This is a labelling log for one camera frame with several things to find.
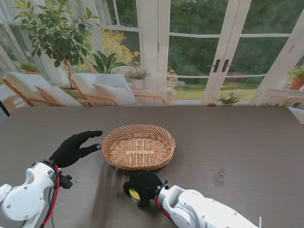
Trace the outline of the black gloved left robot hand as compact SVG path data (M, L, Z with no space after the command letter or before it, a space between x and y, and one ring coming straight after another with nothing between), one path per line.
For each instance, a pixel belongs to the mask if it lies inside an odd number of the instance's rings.
M80 148L88 139L99 137L102 134L102 131L86 131L74 134L60 145L60 147L50 156L49 160L54 161L54 164L59 168L71 166L79 159L102 148L101 144L93 144L88 147Z

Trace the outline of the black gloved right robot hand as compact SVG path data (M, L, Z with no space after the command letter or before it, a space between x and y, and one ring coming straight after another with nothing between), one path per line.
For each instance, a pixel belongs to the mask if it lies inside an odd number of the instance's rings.
M129 175L129 181L123 184L124 192L131 197L129 189L134 189L140 198L137 206L140 209L148 208L150 200L154 200L157 189L162 186L160 178L152 171L138 171Z

